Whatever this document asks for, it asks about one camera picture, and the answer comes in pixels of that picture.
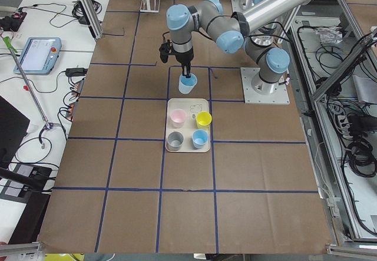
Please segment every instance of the light blue cup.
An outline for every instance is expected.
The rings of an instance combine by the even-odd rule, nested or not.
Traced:
[[[205,130],[196,130],[193,133],[193,143],[196,149],[203,148],[208,142],[208,132]]]
[[[178,90],[182,94],[188,94],[191,92],[191,90],[195,87],[197,83],[198,83],[198,79],[196,75],[194,74],[191,74],[190,78],[186,78],[185,76],[180,75]]]

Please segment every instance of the white robot link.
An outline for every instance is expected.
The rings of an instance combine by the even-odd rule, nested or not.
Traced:
[[[272,42],[264,43],[263,39],[258,42],[260,38],[256,40],[250,36],[258,30],[263,32],[260,28],[287,11],[311,1],[262,0],[255,3],[253,0],[244,12],[234,12],[230,18],[223,16],[219,0],[203,0],[190,7],[173,5],[166,13],[171,41],[162,43],[160,58],[167,62],[168,56],[174,55],[182,66],[182,74],[190,78],[194,58],[191,33],[203,28],[224,53],[233,54],[243,48],[260,67],[252,80],[254,89],[260,94],[271,94],[289,66],[289,55],[283,49],[272,47]]]

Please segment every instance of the tray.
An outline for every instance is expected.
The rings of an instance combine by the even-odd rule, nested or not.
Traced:
[[[186,121],[184,122],[183,127],[181,128],[175,128],[170,122],[170,113],[174,109],[183,109],[186,112]],[[209,112],[209,104],[208,101],[201,98],[172,98],[167,103],[167,117],[166,117],[166,141],[168,135],[173,131],[178,131],[182,133],[183,135],[183,144],[181,149],[178,151],[171,151],[167,148],[165,144],[165,148],[169,152],[181,152],[181,153],[205,153],[207,152],[211,147],[211,134],[210,134],[210,128],[206,128],[205,131],[208,132],[209,135],[209,141],[207,144],[201,148],[196,149],[193,145],[193,140],[191,136],[193,135],[193,132],[196,131],[198,128],[196,126],[196,115],[199,112],[207,111]]]

